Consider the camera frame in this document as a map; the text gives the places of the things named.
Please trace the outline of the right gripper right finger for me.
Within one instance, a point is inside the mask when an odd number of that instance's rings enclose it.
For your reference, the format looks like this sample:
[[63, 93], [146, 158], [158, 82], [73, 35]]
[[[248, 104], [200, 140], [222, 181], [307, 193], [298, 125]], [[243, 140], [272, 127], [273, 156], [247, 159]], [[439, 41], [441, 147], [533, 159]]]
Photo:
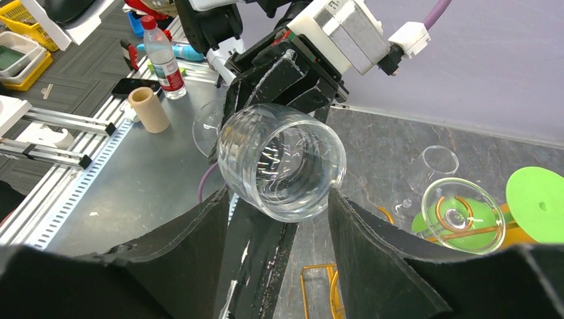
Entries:
[[338, 189], [329, 226], [347, 318], [562, 318], [563, 247], [471, 255], [375, 217]]

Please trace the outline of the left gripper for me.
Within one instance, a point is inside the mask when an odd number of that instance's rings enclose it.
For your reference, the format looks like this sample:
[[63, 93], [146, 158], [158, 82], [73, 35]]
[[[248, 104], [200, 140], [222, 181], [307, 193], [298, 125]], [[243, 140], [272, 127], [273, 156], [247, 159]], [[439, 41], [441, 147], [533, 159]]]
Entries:
[[326, 123], [334, 102], [349, 91], [342, 74], [305, 35], [284, 27], [273, 31], [242, 54], [229, 58], [235, 79], [223, 103], [219, 127], [238, 111], [254, 104], [287, 106]]

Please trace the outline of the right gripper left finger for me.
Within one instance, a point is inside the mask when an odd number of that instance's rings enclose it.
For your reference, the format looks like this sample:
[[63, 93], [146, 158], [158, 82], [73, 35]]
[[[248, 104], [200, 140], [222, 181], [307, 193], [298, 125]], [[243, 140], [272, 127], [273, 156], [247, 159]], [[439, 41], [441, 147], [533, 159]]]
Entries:
[[102, 254], [1, 247], [2, 318], [212, 318], [229, 194]]

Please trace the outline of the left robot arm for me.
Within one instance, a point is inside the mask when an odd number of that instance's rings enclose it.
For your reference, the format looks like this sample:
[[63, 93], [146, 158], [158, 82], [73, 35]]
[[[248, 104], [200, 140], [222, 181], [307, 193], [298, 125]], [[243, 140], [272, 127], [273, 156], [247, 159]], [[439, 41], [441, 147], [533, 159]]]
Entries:
[[[228, 1], [216, 8], [197, 11], [189, 1], [176, 1], [185, 36], [199, 53], [216, 53], [228, 40], [241, 39], [243, 21], [237, 5]], [[268, 17], [288, 5], [274, 29], [242, 53], [228, 55], [215, 65], [229, 86], [223, 103], [224, 125], [236, 112], [260, 103], [274, 103], [303, 113], [322, 113], [333, 102], [345, 102], [349, 94], [342, 72], [329, 60], [329, 52], [300, 35], [290, 22], [311, 6], [310, 1], [260, 1]]]

